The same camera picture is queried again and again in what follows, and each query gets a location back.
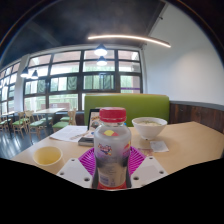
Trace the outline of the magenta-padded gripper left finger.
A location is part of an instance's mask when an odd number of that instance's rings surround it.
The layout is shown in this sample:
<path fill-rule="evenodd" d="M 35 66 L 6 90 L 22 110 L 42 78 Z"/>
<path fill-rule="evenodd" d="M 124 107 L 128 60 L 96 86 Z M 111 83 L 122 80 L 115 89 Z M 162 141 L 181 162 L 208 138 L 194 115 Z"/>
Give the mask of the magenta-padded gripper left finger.
<path fill-rule="evenodd" d="M 91 148 L 79 158 L 69 159 L 57 175 L 81 187 L 91 188 L 94 173 L 95 156 Z"/>

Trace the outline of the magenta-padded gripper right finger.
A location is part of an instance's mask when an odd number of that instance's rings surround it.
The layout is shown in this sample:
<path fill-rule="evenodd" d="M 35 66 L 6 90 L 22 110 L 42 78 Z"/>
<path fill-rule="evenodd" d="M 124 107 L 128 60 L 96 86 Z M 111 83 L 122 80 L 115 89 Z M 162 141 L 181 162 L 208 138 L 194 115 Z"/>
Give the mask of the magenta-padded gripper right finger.
<path fill-rule="evenodd" d="M 168 175 L 153 156 L 146 156 L 132 147 L 128 161 L 128 171 L 132 188 L 140 188 Z"/>

